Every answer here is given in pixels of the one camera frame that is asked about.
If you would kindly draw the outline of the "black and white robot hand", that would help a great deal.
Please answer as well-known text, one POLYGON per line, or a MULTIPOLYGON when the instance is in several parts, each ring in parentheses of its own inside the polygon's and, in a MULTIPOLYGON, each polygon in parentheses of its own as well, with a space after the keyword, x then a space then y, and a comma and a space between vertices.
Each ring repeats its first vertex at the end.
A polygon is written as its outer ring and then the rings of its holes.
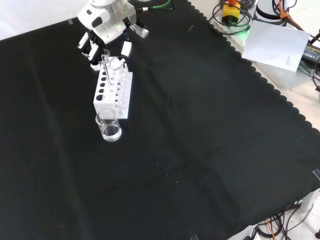
POLYGON ((86 28, 77 48, 94 71, 101 69, 106 45, 118 39, 127 29, 141 38, 149 34, 147 27, 138 19, 135 7, 126 0, 90 0, 77 18, 86 28))

